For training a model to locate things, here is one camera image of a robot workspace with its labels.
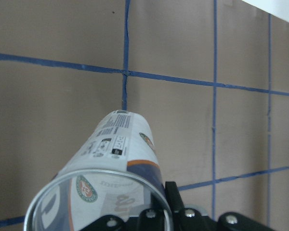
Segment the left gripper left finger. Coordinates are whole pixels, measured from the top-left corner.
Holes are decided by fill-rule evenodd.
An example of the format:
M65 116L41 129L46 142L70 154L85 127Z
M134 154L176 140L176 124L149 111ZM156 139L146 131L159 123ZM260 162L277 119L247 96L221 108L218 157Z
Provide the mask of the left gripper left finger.
M105 215L86 226L87 231L164 231L166 218L158 209L145 209L124 221L115 215Z

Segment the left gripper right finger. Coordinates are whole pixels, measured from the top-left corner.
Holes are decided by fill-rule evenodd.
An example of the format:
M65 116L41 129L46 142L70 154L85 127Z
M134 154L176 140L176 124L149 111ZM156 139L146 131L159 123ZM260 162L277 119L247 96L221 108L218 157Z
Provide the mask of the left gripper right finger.
M179 213L185 208L176 182L165 182L165 194L167 202L173 214Z

